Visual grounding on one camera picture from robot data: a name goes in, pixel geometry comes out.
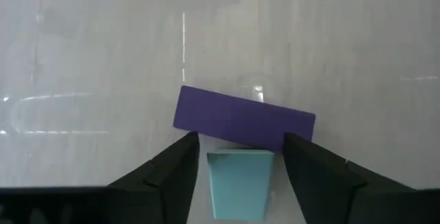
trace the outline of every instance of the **white table surface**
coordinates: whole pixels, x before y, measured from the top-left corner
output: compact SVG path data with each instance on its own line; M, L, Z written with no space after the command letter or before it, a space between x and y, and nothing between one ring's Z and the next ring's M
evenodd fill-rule
M0 186L105 185L190 85L316 114L313 142L440 187L440 0L0 0ZM188 223L212 219L201 136ZM276 158L266 223L305 223Z

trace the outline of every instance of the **teal block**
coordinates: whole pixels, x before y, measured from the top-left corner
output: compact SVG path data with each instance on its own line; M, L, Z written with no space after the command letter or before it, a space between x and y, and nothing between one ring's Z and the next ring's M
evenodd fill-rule
M263 221L273 160L274 154L266 150L208 153L214 218Z

